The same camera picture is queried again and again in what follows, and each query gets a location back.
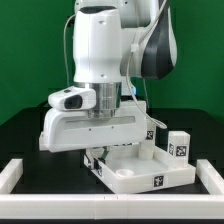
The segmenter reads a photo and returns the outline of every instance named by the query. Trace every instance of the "green background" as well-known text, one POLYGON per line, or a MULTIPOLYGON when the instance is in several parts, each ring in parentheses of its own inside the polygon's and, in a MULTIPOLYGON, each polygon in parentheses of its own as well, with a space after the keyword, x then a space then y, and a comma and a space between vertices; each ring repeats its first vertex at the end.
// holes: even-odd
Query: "green background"
MULTIPOLYGON (((73 5, 0 0, 0 124, 66 87, 62 35, 73 5)), ((178 62, 165 79, 146 82, 150 105, 202 109, 224 123, 224 1, 171 0, 171 6, 178 62)))

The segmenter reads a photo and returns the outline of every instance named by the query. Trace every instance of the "white frame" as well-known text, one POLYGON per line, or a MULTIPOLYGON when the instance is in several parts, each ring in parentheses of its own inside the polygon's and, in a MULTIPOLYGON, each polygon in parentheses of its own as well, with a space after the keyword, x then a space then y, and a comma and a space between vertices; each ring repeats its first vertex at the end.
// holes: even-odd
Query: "white frame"
MULTIPOLYGON (((21 175, 12 160, 0 183, 10 190, 21 175)), ((0 184, 0 219, 224 219, 224 180, 207 160, 197 175, 210 195, 10 195, 0 184)))

